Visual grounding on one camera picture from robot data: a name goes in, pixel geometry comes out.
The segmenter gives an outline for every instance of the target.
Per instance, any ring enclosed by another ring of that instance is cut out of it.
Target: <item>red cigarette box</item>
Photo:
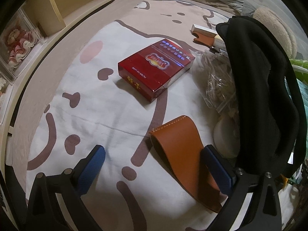
[[[192,66],[194,59],[189,51],[164,39],[120,61],[118,71],[152,102]]]

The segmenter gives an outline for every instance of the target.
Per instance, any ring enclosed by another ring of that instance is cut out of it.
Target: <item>blue gripper pad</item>
[[[88,155],[88,157],[92,155],[92,158],[89,160],[83,171],[80,173],[80,176],[77,180],[77,185],[75,189],[79,196],[84,195],[88,192],[91,184],[93,183],[95,177],[99,173],[105,161],[106,152],[104,147],[96,145],[95,148],[97,148],[96,152],[94,154],[91,152]]]
[[[201,151],[201,161],[207,166],[220,191],[230,196],[236,175],[229,162],[222,158],[212,145],[205,146]]]

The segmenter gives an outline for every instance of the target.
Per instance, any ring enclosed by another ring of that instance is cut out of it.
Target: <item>bed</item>
[[[100,144],[106,161],[82,200],[103,230],[205,230],[216,214],[177,183],[146,140],[152,128],[187,115],[202,143],[213,144],[217,112],[206,106],[190,71],[149,104],[118,76],[117,63],[163,38],[205,50],[193,43],[191,25],[215,29],[231,16],[190,0],[116,0],[71,31],[30,79],[14,125],[12,165],[26,199],[37,173],[59,174]],[[297,196],[290,185],[279,192],[282,227]]]

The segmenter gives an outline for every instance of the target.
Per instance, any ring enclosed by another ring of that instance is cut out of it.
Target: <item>white round object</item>
[[[240,151],[240,138],[232,118],[223,115],[214,128],[214,142],[217,151],[224,158],[235,158]]]

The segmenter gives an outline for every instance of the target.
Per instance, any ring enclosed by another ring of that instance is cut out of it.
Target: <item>brand logo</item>
[[[159,57],[155,53],[147,55],[145,59],[148,60],[152,66],[156,66],[159,69],[166,69],[170,65],[170,62],[165,61],[162,57]]]

